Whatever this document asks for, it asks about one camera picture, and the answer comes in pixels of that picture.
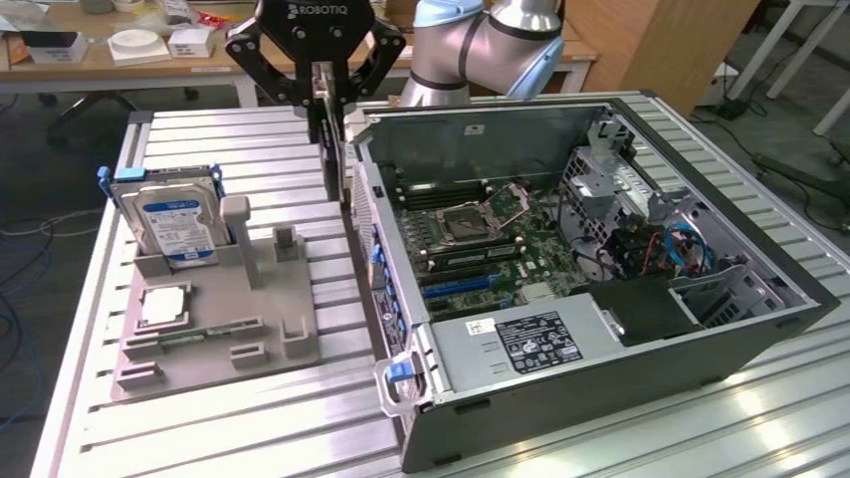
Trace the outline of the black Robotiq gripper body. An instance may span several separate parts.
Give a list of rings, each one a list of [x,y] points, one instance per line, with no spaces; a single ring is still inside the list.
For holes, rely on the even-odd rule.
[[[370,1],[258,1],[262,33],[297,63],[347,62],[375,23]]]

